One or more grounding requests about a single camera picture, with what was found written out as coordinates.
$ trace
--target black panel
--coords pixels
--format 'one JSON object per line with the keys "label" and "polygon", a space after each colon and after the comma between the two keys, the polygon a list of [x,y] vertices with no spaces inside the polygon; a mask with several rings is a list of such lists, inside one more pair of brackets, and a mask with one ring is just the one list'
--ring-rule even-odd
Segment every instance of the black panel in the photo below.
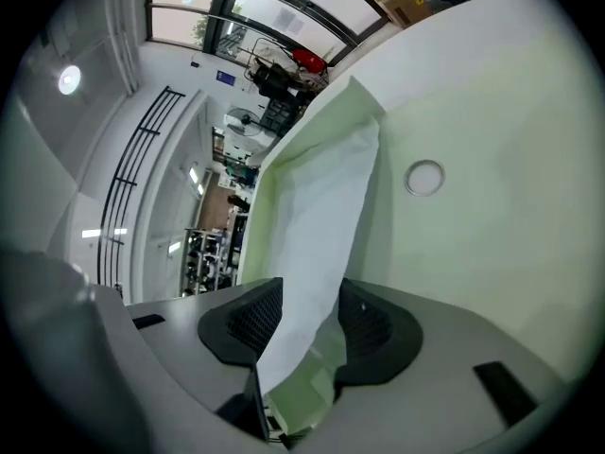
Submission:
{"label": "black panel", "polygon": [[336,373],[337,395],[345,386],[392,380],[423,345],[423,330],[408,311],[347,279],[340,287],[338,321],[346,340],[347,364]]}
{"label": "black panel", "polygon": [[132,322],[136,326],[136,329],[143,329],[157,323],[165,322],[165,319],[159,314],[148,314],[146,316],[141,316],[141,318],[134,318]]}
{"label": "black panel", "polygon": [[274,278],[246,294],[211,309],[198,323],[198,335],[218,360],[250,368],[245,391],[216,414],[259,439],[268,440],[268,425],[258,387],[256,360],[267,348],[282,319],[282,278]]}
{"label": "black panel", "polygon": [[473,370],[509,427],[537,407],[519,380],[500,361],[477,365]]}

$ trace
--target black railing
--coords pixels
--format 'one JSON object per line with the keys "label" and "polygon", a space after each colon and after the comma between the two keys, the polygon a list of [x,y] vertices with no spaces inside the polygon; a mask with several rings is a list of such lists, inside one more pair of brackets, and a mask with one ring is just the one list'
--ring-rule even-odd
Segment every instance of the black railing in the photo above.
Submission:
{"label": "black railing", "polygon": [[122,153],[113,173],[112,184],[101,216],[101,235],[98,238],[96,253],[96,281],[98,284],[113,287],[120,281],[120,248],[124,245],[124,219],[129,206],[130,194],[138,184],[139,170],[151,143],[160,134],[160,128],[166,117],[179,99],[184,96],[166,86],[149,106]]}

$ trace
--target red object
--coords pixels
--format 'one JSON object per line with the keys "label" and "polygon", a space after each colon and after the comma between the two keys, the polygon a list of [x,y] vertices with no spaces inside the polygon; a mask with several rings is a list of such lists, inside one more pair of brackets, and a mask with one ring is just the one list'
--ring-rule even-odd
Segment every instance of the red object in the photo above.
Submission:
{"label": "red object", "polygon": [[292,59],[298,62],[311,74],[319,74],[323,72],[328,65],[321,57],[316,56],[313,52],[309,52],[308,50],[293,51]]}

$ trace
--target white paper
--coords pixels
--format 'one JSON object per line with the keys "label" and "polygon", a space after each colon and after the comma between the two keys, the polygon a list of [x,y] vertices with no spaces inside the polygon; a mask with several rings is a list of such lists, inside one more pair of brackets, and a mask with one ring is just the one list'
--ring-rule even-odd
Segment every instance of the white paper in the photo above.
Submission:
{"label": "white paper", "polygon": [[284,278],[283,316],[257,363],[261,394],[285,380],[332,311],[378,150],[367,123],[278,177],[267,277]]}

